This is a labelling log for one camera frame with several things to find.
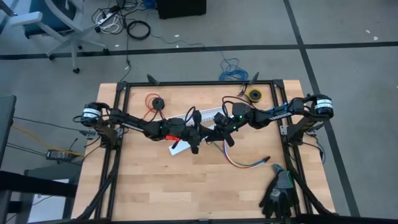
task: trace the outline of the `chair wheel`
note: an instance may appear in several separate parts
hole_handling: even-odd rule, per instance
[[[105,55],[111,55],[111,52],[109,52],[109,49],[103,49],[102,52],[104,52]]]

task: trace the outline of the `wooden tabletop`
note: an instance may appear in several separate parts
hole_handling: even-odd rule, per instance
[[[284,84],[288,100],[303,97],[298,80],[285,80]],[[254,87],[263,94],[256,107],[268,110],[274,106],[269,85]],[[239,85],[133,87],[127,112],[143,117],[147,112],[145,97],[149,93],[157,93],[164,99],[163,112],[167,118],[185,114],[191,106],[197,110],[220,107],[223,96],[236,96],[239,89]],[[113,105],[115,91],[115,83],[101,84],[97,101]],[[293,117],[294,122],[299,120],[300,116]],[[285,164],[278,128],[276,122],[260,130],[246,125],[232,134],[235,146],[228,150],[235,161],[251,163],[271,157],[253,169],[232,166],[214,145],[205,143],[200,145],[197,155],[188,149],[171,156],[168,147],[173,142],[151,141],[130,130],[123,138],[113,220],[264,218],[258,204],[275,176],[271,165]],[[316,144],[309,136],[303,141]],[[96,146],[89,147],[86,154]],[[334,211],[318,149],[306,145],[299,149],[308,186],[327,209]],[[103,160],[104,149],[96,150],[85,159],[72,217],[84,211],[98,190]],[[108,194],[109,191],[104,196],[103,208],[106,208]],[[300,204],[305,212],[302,199]]]

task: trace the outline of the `black box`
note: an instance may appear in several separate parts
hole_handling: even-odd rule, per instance
[[[206,0],[156,0],[156,5],[161,19],[206,14]]]

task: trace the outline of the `office chair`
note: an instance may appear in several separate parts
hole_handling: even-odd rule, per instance
[[[30,13],[14,16],[10,19],[11,26],[25,26],[25,36],[29,39],[32,35],[45,34],[52,36],[60,44],[48,51],[46,55],[50,60],[55,51],[66,46],[71,47],[73,72],[79,73],[80,69],[76,66],[76,49],[82,49],[81,44],[102,47],[103,52],[109,55],[109,50],[105,45],[85,40],[83,37],[96,27],[93,24],[86,29],[80,26],[83,17],[82,0],[32,0]]]

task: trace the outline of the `black glove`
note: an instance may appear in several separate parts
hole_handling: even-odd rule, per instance
[[[273,164],[272,167],[276,176],[268,185],[259,206],[263,207],[262,213],[266,218],[270,218],[273,212],[275,212],[276,218],[290,217],[292,216],[290,208],[293,207],[292,199],[294,197],[290,172],[283,170],[278,164]]]

